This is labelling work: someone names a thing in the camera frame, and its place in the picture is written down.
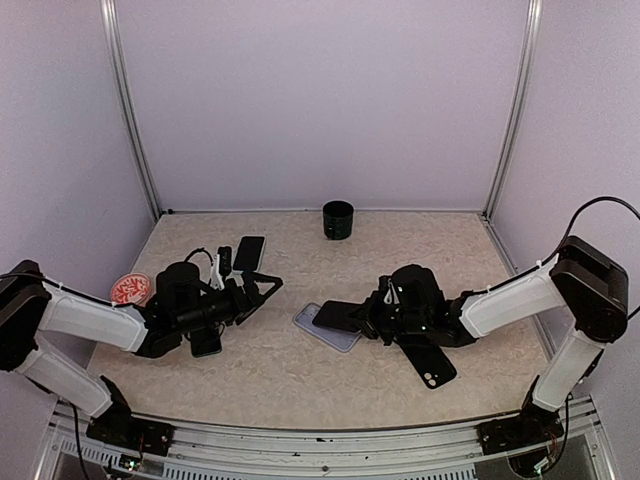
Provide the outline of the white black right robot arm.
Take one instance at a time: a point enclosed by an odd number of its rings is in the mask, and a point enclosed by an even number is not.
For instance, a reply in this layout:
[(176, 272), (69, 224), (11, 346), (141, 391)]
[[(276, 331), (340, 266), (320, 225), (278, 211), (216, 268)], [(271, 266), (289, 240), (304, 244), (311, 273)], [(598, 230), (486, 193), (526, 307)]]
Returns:
[(566, 231), (552, 253), (528, 270), (454, 300), (444, 297), (430, 269), (411, 264), (381, 277), (378, 289), (348, 319), (366, 337), (385, 344), (407, 340), (413, 348), (461, 348), (560, 308), (571, 313), (573, 328), (532, 384), (524, 412), (511, 423), (512, 436), (531, 444), (635, 315), (626, 270), (594, 246)]

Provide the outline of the lavender phone case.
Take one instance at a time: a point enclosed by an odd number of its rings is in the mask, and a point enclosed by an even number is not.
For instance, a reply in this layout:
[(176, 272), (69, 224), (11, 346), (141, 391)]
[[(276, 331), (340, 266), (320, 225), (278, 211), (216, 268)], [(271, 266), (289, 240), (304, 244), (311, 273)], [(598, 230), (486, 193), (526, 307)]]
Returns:
[(294, 316), (293, 323), (324, 344), (341, 353), (347, 353), (361, 338), (359, 332), (346, 332), (324, 326), (317, 326), (313, 323), (314, 320), (323, 319), (329, 314), (342, 314), (345, 312), (345, 302), (336, 302), (334, 305), (334, 302), (330, 301), (325, 302), (322, 306), (316, 303), (309, 303)]

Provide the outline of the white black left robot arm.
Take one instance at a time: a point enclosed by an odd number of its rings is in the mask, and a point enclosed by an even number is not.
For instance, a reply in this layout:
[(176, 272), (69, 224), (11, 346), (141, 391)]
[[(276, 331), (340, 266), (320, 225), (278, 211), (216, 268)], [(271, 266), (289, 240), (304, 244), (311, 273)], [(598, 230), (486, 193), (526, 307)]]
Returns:
[(221, 336), (241, 325), (283, 285), (279, 277), (244, 272), (216, 255), (204, 282), (196, 264), (175, 262), (160, 272), (144, 306), (116, 304), (65, 287), (24, 260), (1, 277), (1, 368), (25, 376), (95, 420), (121, 445), (133, 443), (140, 424), (118, 387), (89, 374), (43, 336), (57, 332), (157, 359), (190, 344), (195, 358), (217, 354)]

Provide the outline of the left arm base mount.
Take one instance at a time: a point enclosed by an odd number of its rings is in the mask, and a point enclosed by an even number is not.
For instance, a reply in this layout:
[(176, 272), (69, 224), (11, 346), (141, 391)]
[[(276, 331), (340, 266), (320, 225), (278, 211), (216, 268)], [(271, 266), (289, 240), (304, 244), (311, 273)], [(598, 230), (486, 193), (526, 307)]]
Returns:
[(124, 413), (105, 413), (90, 421), (88, 438), (141, 454), (166, 457), (175, 427)]

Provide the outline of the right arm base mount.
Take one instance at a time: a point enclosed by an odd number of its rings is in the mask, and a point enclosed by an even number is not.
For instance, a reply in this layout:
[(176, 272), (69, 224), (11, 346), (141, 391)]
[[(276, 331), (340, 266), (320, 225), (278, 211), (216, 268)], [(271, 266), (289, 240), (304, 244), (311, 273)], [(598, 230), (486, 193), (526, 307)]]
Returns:
[(559, 419), (552, 418), (548, 422), (521, 416), (483, 422), (476, 430), (485, 456), (544, 443), (564, 435)]

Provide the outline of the black phone case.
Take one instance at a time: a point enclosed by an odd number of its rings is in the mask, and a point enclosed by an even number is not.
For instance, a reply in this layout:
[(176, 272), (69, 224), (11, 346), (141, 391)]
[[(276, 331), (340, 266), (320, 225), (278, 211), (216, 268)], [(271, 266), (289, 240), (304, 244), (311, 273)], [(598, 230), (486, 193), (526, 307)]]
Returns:
[(439, 346), (428, 341), (410, 340), (399, 343), (399, 347), (430, 390), (456, 378), (456, 368)]

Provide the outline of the black phone dark edge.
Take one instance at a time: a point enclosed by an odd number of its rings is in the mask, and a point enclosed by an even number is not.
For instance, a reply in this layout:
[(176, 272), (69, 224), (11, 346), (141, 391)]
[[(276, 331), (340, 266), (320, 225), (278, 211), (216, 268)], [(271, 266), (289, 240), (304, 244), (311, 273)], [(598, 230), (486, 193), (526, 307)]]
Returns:
[(321, 306), (312, 324), (319, 328), (359, 333), (361, 328), (351, 328), (347, 320), (347, 315), (359, 306), (356, 303), (328, 300)]

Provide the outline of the black phone green edge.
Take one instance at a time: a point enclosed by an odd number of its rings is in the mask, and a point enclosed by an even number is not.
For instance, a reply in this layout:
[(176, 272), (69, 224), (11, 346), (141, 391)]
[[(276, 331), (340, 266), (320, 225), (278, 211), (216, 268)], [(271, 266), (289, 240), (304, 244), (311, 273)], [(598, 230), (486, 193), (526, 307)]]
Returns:
[(194, 358), (203, 358), (216, 355), (222, 351), (222, 344), (219, 335), (193, 334), (190, 339), (191, 354)]

